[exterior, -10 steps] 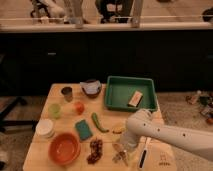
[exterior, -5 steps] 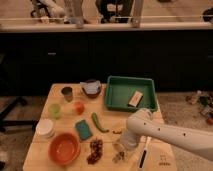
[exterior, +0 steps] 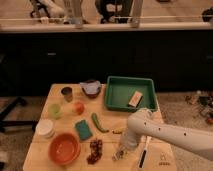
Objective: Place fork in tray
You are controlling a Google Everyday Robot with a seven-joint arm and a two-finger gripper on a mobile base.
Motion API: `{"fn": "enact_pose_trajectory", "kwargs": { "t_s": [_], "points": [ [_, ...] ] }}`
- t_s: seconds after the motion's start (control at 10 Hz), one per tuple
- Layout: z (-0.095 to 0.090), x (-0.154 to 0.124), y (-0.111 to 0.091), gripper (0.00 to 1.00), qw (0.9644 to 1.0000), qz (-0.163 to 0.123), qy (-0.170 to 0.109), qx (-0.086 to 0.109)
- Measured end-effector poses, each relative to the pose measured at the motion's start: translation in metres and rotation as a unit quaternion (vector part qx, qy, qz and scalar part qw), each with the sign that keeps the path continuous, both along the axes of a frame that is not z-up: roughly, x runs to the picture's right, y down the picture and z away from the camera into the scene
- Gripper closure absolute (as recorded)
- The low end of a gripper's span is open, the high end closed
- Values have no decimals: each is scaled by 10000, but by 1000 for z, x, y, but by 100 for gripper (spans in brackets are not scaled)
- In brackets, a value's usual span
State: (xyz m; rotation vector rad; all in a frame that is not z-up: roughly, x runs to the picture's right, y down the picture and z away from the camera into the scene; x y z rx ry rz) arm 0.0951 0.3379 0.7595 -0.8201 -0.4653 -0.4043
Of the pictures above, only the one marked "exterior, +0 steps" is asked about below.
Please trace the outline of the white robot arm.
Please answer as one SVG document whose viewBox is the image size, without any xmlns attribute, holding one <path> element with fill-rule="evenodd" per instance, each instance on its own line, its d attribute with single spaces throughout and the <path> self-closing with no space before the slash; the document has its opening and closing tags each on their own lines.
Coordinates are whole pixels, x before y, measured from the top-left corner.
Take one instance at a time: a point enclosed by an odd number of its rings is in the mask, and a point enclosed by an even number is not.
<svg viewBox="0 0 213 171">
<path fill-rule="evenodd" d="M 153 120 L 153 113 L 147 108 L 141 108 L 127 118 L 120 143 L 128 150 L 135 150 L 143 135 L 213 161 L 213 132 L 156 122 Z"/>
</svg>

